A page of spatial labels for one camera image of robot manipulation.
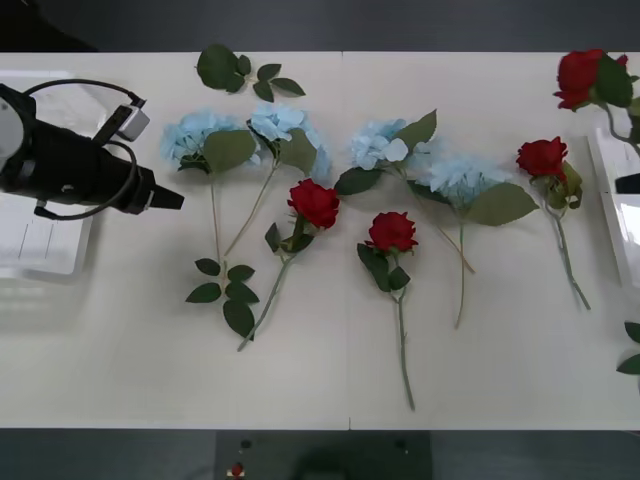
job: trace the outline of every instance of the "black cable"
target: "black cable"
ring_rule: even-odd
[[[101,211],[103,211],[103,210],[105,210],[105,209],[107,209],[109,207],[112,207],[118,200],[120,200],[122,198],[122,196],[125,193],[127,193],[127,190],[129,190],[129,188],[131,188],[131,186],[135,182],[136,174],[138,173],[138,160],[136,159],[136,154],[133,152],[131,147],[129,147],[129,145],[125,145],[124,143],[116,142],[116,141],[112,141],[112,140],[108,141],[107,143],[111,144],[111,145],[115,145],[116,147],[122,148],[131,157],[131,168],[129,169],[129,177],[127,177],[127,180],[124,182],[124,185],[122,185],[122,187],[120,187],[120,190],[118,190],[113,197],[111,197],[109,200],[107,200],[103,204],[98,205],[96,208],[93,208],[91,210],[87,210],[84,213],[79,213],[77,215],[57,215],[57,214],[47,210],[44,207],[36,207],[35,212],[37,212],[36,213],[37,215],[49,218],[51,220],[65,220],[65,221],[67,221],[67,220],[83,220],[85,218],[89,218],[89,217],[95,215],[96,213],[100,213]]]
[[[35,92],[39,92],[45,88],[55,87],[57,85],[69,85],[69,84],[80,84],[80,85],[95,85],[97,87],[109,88],[111,90],[116,90],[118,92],[124,93],[127,95],[131,101],[133,102],[134,107],[141,108],[145,101],[138,97],[135,93],[126,88],[123,88],[119,85],[114,85],[113,83],[101,82],[100,80],[87,80],[85,78],[63,78],[60,80],[51,80],[50,82],[44,82],[40,85],[36,85],[31,88],[27,88],[24,92],[25,95],[31,96]]]

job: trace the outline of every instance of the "dark floor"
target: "dark floor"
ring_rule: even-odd
[[[101,51],[640,50],[640,0],[36,1]]]

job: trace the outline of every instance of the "red rose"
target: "red rose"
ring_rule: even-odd
[[[333,188],[322,188],[306,179],[290,190],[289,205],[316,227],[331,228],[338,215],[338,200]]]
[[[381,213],[373,219],[373,226],[369,229],[372,241],[364,243],[384,253],[389,253],[393,247],[406,252],[418,245],[413,239],[416,233],[414,225],[415,222],[407,218],[407,212],[402,215],[396,212]]]
[[[590,100],[589,89],[596,83],[599,62],[604,54],[604,51],[598,49],[571,52],[562,57],[558,68],[560,91],[554,93],[562,99],[558,108],[574,109]],[[626,67],[628,60],[626,55],[622,55],[616,61]]]
[[[529,175],[539,177],[542,175],[555,175],[563,182],[566,176],[562,171],[562,162],[567,156],[567,145],[562,143],[560,137],[553,140],[538,140],[525,143],[518,150],[518,165],[526,170]]]

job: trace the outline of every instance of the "light blue flower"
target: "light blue flower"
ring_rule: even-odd
[[[329,180],[331,161],[328,149],[320,133],[311,125],[306,112],[286,105],[261,104],[251,115],[251,127],[270,141],[290,141],[292,137],[289,131],[294,128],[302,129],[317,151],[310,177],[318,184]]]
[[[417,183],[441,193],[456,208],[467,207],[482,192],[511,178],[509,173],[476,155],[443,153],[431,152],[429,173]]]
[[[177,125],[167,125],[160,145],[162,156],[178,167],[185,155],[202,154],[204,142],[213,132],[242,130],[235,117],[218,115],[211,110],[200,110],[185,115]],[[254,153],[252,163],[260,164],[260,157]]]
[[[365,170],[373,169],[378,161],[397,162],[404,160],[408,153],[402,140],[392,142],[393,136],[406,126],[407,122],[397,119],[388,122],[369,122],[351,139],[351,153],[356,166]]]

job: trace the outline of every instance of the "table surface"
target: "table surface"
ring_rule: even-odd
[[[349,165],[349,138],[374,118],[415,119],[438,108],[438,134],[505,164],[523,185],[513,162],[518,147],[561,135],[584,178],[584,204],[565,228],[593,310],[580,307],[552,224],[537,211],[505,227],[467,229],[465,250],[478,273],[467,276],[465,318],[454,331],[455,251],[387,182],[344,201],[336,226],[291,268],[256,341],[236,353],[239,338],[219,306],[184,303],[204,280],[193,261],[214,252],[208,186],[192,172],[174,173],[158,144],[164,125],[185,113],[211,107],[247,118],[256,97],[204,87],[195,53],[4,54],[4,69],[69,70],[147,98],[152,122],[134,148],[158,182],[186,200],[179,212],[107,212],[94,221],[75,284],[20,286],[39,289],[49,306],[2,309],[0,426],[640,429],[637,379],[615,371],[633,348],[623,324],[634,307],[620,287],[595,190],[585,138],[590,115],[559,111],[551,95],[558,54],[250,57],[281,62],[283,75],[304,86],[306,97],[286,101],[309,111],[325,135],[336,178]],[[640,55],[630,57],[630,70],[639,71]],[[235,172],[218,186],[223,244],[248,214],[264,174]],[[229,259],[256,269],[251,286],[262,299],[279,268],[263,234],[275,220],[285,224],[288,188],[298,179],[293,171],[276,176]],[[402,388],[393,304],[355,255],[372,218],[388,210],[419,220],[420,245],[406,262],[415,413]],[[430,216],[453,227],[445,211],[434,207]]]

